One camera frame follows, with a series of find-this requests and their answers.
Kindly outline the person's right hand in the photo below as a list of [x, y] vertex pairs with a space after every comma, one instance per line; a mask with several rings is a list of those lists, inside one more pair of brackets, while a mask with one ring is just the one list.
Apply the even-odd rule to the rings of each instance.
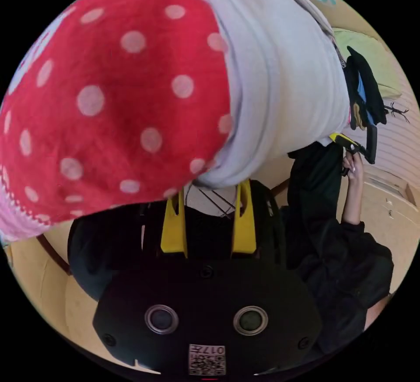
[[364, 165], [359, 153], [346, 151], [343, 158], [343, 168], [348, 170], [349, 184], [353, 187], [362, 187], [364, 183]]

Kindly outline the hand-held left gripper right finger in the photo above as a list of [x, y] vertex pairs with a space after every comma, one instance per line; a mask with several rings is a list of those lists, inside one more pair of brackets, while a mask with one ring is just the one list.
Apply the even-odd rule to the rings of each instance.
[[237, 185], [232, 254], [252, 255], [257, 249], [250, 180]]

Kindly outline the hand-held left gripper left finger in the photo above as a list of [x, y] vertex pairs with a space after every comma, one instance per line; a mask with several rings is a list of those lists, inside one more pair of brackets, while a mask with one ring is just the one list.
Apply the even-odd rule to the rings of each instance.
[[184, 201], [183, 190], [167, 200], [160, 245], [164, 254], [188, 256]]

